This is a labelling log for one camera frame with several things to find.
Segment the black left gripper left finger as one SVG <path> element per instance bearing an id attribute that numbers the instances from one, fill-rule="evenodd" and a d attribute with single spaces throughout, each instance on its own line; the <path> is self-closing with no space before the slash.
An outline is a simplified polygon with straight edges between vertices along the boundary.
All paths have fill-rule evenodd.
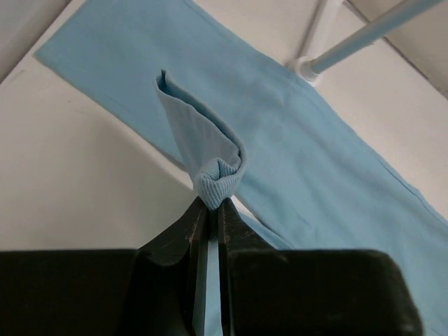
<path id="1" fill-rule="evenodd" d="M 208 210 L 140 248 L 4 251 L 2 335 L 202 335 Z"/>

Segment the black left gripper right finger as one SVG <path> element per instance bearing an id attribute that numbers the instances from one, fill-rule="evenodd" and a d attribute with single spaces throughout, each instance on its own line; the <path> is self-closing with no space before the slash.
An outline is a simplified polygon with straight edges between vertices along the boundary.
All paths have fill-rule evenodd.
<path id="1" fill-rule="evenodd" d="M 218 208 L 225 335 L 418 335 L 420 315 L 402 273 L 371 249 L 279 250 Z"/>

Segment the light blue trousers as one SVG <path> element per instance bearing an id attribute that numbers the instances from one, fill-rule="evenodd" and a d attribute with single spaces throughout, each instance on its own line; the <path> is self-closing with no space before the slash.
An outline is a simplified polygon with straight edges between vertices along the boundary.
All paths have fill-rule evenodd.
<path id="1" fill-rule="evenodd" d="M 192 1 L 86 1 L 40 62 L 232 195 L 277 248 L 371 248 L 400 266 L 427 335 L 447 334 L 447 221 L 308 83 Z"/>

